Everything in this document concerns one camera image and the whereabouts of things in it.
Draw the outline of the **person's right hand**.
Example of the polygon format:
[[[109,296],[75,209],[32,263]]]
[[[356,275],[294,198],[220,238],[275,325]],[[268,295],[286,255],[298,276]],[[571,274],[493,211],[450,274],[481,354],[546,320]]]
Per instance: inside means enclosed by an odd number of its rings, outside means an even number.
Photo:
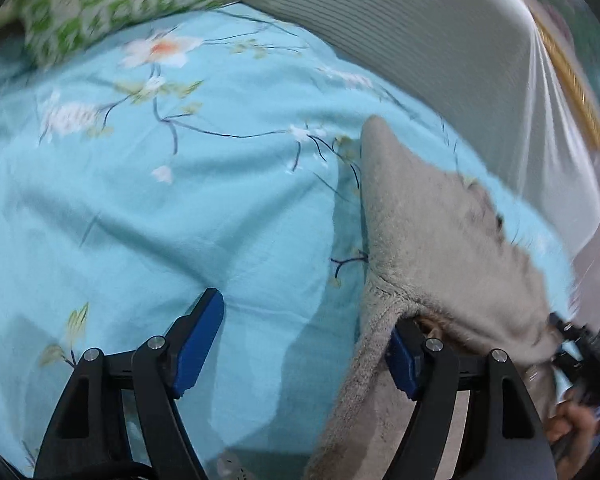
[[[597,419],[590,408],[565,398],[557,405],[555,415],[546,423],[545,434],[550,443],[571,436],[571,454],[582,453],[588,456],[596,428]]]

